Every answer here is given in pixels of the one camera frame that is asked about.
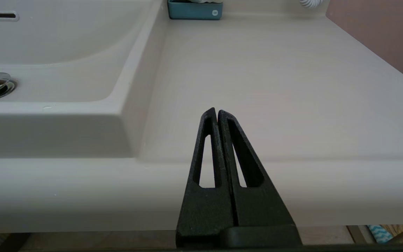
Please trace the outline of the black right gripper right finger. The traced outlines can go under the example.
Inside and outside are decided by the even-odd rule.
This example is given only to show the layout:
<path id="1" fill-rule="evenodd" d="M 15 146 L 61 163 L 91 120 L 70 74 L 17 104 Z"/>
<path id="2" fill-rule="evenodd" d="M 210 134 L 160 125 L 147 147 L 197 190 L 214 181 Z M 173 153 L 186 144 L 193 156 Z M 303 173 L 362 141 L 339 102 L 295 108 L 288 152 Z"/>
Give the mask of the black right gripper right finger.
<path id="1" fill-rule="evenodd" d="M 220 110 L 218 126 L 238 226 L 289 226 L 295 223 L 240 123 Z"/>

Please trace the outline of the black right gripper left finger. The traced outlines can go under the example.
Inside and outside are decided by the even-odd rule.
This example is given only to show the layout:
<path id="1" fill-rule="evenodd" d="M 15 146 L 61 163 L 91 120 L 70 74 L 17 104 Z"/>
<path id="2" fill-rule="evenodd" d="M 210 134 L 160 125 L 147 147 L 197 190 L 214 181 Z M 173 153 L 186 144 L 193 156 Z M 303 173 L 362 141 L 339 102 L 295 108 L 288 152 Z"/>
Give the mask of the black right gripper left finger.
<path id="1" fill-rule="evenodd" d="M 214 187 L 200 186 L 206 137 L 211 138 Z M 214 107 L 200 117 L 195 148 L 176 228 L 177 245 L 221 245 L 220 234 L 234 225 L 230 177 Z"/>

